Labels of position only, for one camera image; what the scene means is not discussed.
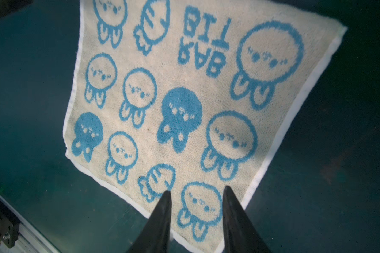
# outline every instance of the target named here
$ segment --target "character face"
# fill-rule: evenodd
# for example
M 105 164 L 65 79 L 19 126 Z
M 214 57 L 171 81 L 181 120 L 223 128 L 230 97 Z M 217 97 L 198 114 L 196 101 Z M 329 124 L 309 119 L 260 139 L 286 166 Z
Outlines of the character face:
M 251 121 L 233 111 L 217 114 L 210 120 L 207 140 L 220 155 L 236 161 L 247 159 L 257 146 Z
M 72 153 L 79 156 L 82 152 L 87 162 L 90 162 L 94 147 L 103 140 L 103 125 L 100 119 L 92 113 L 83 113 L 75 124 L 76 138 L 72 143 Z
M 186 147 L 189 133 L 198 128 L 203 107 L 196 94 L 186 88 L 170 90 L 162 101 L 163 121 L 157 131 L 159 143 L 173 138 L 173 149 L 180 153 Z
M 94 0 L 94 8 L 106 24 L 118 26 L 126 16 L 125 0 Z
M 137 108 L 149 107 L 156 98 L 155 79 L 143 68 L 136 68 L 127 75 L 123 89 L 128 102 Z
M 278 83 L 296 70 L 303 51 L 302 38 L 296 29 L 271 21 L 256 26 L 241 40 L 237 61 L 249 78 Z
M 148 0 L 142 10 L 143 31 L 150 40 L 157 40 L 169 26 L 169 0 Z
M 94 88 L 109 88 L 117 79 L 115 62 L 106 53 L 94 56 L 87 65 L 86 77 L 88 83 Z
M 221 218 L 221 196 L 203 185 L 189 185 L 184 191 L 184 202 L 190 213 L 206 223 Z
M 129 135 L 124 132 L 113 134 L 109 140 L 109 153 L 112 159 L 119 165 L 127 167 L 136 162 L 138 149 Z

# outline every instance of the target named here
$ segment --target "table surface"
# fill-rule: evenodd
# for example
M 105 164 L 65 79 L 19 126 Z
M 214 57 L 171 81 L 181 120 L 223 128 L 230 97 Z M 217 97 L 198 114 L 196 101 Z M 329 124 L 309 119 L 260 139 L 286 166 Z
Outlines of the table surface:
M 380 252 L 380 2 L 282 2 L 349 30 L 246 212 L 274 253 Z M 0 194 L 63 253 L 125 252 L 147 219 L 65 157 L 78 39 L 78 1 L 0 20 Z

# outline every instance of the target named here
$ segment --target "white towel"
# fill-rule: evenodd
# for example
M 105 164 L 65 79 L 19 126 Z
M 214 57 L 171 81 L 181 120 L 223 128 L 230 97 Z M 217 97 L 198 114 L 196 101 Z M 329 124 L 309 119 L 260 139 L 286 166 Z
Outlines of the white towel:
M 82 0 L 66 156 L 172 233 L 223 250 L 222 193 L 245 208 L 337 50 L 336 20 L 257 0 Z

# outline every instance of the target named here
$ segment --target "character eye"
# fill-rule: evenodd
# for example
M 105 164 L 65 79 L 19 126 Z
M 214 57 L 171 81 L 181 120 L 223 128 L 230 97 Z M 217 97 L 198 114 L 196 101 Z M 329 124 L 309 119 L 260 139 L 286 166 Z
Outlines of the character eye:
M 237 140 L 234 140 L 234 142 L 232 143 L 232 147 L 234 149 L 237 149 L 239 147 L 239 142 Z
M 260 58 L 261 58 L 261 56 L 259 55 L 259 53 L 253 53 L 252 54 L 252 61 L 253 62 L 257 62 Z
M 277 60 L 276 59 L 271 60 L 270 63 L 269 63 L 269 67 L 270 68 L 274 68 L 274 67 L 276 67 L 276 65 L 277 65 Z

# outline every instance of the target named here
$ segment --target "blue cartoon character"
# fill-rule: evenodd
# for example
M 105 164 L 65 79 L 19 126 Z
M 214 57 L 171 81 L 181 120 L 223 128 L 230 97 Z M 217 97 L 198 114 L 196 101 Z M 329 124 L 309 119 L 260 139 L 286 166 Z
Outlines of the blue cartoon character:
M 101 44 L 109 39 L 117 48 L 122 39 L 122 26 L 127 21 L 127 2 L 125 0 L 93 0 L 94 12 L 98 18 L 97 33 Z
M 218 169 L 218 177 L 229 181 L 238 171 L 238 163 L 255 154 L 258 135 L 252 122 L 243 114 L 224 111 L 215 115 L 207 125 L 208 147 L 201 156 L 204 172 Z
M 147 56 L 152 46 L 158 44 L 166 36 L 169 29 L 169 0 L 147 0 L 141 13 L 141 24 L 134 29 L 137 48 Z
M 122 121 L 132 118 L 135 128 L 140 128 L 145 120 L 145 110 L 156 99 L 157 87 L 153 75 L 145 68 L 135 68 L 124 78 L 122 102 L 119 117 Z
M 129 169 L 137 163 L 137 144 L 126 132 L 116 132 L 110 136 L 107 147 L 109 158 L 106 162 L 106 174 L 116 174 L 117 182 L 122 185 L 127 181 Z
M 163 144 L 173 138 L 173 149 L 181 153 L 186 147 L 189 133 L 201 124 L 203 107 L 191 90 L 174 88 L 163 98 L 162 115 L 157 141 Z
M 79 156 L 83 152 L 87 162 L 90 162 L 94 147 L 103 140 L 103 125 L 100 119 L 92 113 L 83 113 L 75 124 L 76 138 L 72 142 L 72 154 Z
M 206 183 L 188 183 L 182 191 L 182 205 L 177 225 L 180 228 L 192 225 L 196 242 L 204 241 L 208 228 L 216 226 L 223 217 L 221 193 Z
M 265 108 L 276 84 L 294 74 L 303 55 L 303 39 L 291 24 L 269 21 L 255 26 L 239 42 L 239 72 L 231 83 L 231 98 L 239 100 L 250 93 L 252 108 Z
M 176 170 L 167 164 L 152 167 L 146 176 L 138 179 L 142 196 L 148 203 L 162 197 L 164 191 L 171 191 L 176 180 Z
M 98 108 L 106 102 L 106 92 L 117 79 L 117 67 L 109 54 L 99 53 L 91 58 L 86 69 L 85 99 L 91 103 L 94 99 Z

